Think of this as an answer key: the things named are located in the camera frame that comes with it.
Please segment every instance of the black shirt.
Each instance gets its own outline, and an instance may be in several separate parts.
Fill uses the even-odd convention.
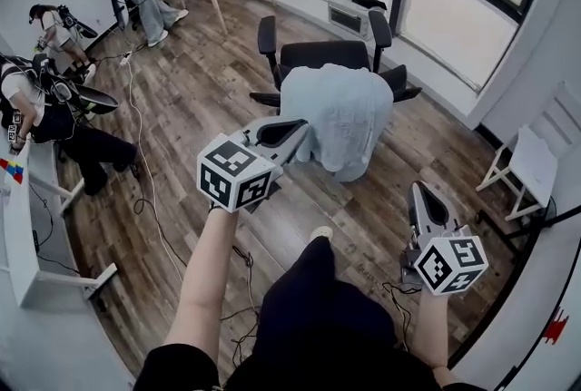
[[[173,344],[147,356],[135,391],[211,391],[218,368],[197,347]],[[277,341],[269,353],[252,354],[224,389],[241,390],[421,390],[439,391],[430,368],[411,354],[339,330],[310,331]],[[476,391],[457,384],[446,391]]]

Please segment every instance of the wooden floor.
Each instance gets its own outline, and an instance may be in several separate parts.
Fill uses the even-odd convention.
[[[177,0],[168,0],[177,6]],[[279,43],[333,39],[330,34],[280,8],[257,0],[219,0],[231,32],[223,37],[209,0],[186,0],[190,14],[153,49],[132,56],[133,97],[143,113],[143,149],[152,169],[160,221],[175,251],[187,260],[201,234],[208,201],[196,190],[196,155],[218,133],[230,134],[255,117],[272,114],[252,102],[252,91],[273,92],[267,61],[258,54],[256,31],[265,15],[276,12]],[[128,32],[130,42],[142,34]],[[119,32],[93,50],[95,58],[127,50]],[[100,65],[95,87],[119,100],[116,112],[96,118],[96,127],[136,142],[139,118],[131,109],[129,70],[119,59]],[[329,225],[340,279],[348,280],[377,300],[402,322],[385,281],[398,283],[399,254],[409,241],[406,196],[414,180],[439,186],[456,204],[463,221],[483,237],[490,261],[476,287],[450,300],[450,353],[482,319],[502,289],[512,266],[510,254],[486,228],[473,224],[475,212],[487,210],[504,227],[508,195],[499,187],[474,191],[493,157],[493,149],[428,97],[395,104],[389,127],[382,133],[367,174],[338,184],[315,163],[286,169],[282,191],[259,210],[243,211],[236,244],[254,258],[252,294],[260,305],[269,286],[288,269],[307,244],[313,229]],[[73,186],[79,171],[67,161],[60,181]],[[151,186],[143,180],[146,197]],[[119,274],[94,301],[99,318],[121,357],[134,373],[154,347],[161,344],[175,314],[180,281],[162,247],[153,213],[133,213],[141,197],[130,173],[110,170],[107,188],[97,197],[81,197],[66,217],[74,253],[82,271],[97,273],[111,262]],[[175,260],[180,270],[183,266]],[[247,269],[232,253],[231,274],[223,314],[250,305]],[[413,331],[418,297],[399,296],[412,313]],[[222,326],[220,372],[233,370],[232,342],[247,333],[254,316],[245,312]],[[251,339],[244,346],[251,351]]]

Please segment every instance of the wooden white chair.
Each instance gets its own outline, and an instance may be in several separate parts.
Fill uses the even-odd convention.
[[[544,209],[551,199],[559,159],[574,150],[580,142],[581,102],[562,82],[546,109],[531,126],[521,127],[518,134],[498,149],[476,191],[484,190],[492,183],[502,180],[517,196],[512,211],[505,217],[506,221]],[[512,149],[513,146],[508,166],[500,170],[497,167],[500,155],[506,148]],[[509,173],[520,181],[520,189],[508,179]],[[536,203],[520,209],[527,191]]]

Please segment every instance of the cube with fiducial markers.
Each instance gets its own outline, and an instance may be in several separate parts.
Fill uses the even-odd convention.
[[[221,133],[198,154],[197,187],[223,209],[235,212],[268,195],[276,168]]]
[[[435,237],[414,264],[435,295],[466,291],[488,268],[478,236]]]

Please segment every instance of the red marking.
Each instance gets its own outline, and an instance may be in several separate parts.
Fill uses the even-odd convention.
[[[569,320],[569,315],[567,315],[565,318],[561,320],[561,317],[563,316],[564,312],[565,311],[561,308],[560,311],[557,311],[558,316],[557,314],[555,314],[555,317],[553,318],[553,320],[551,320],[551,323],[549,324],[547,330],[545,331],[545,334],[543,335],[543,338],[547,340],[545,341],[545,343],[548,343],[549,340],[552,340],[553,345],[555,345],[556,342],[559,340],[559,337],[561,336],[561,333],[563,333],[563,329],[565,328],[565,325]]]

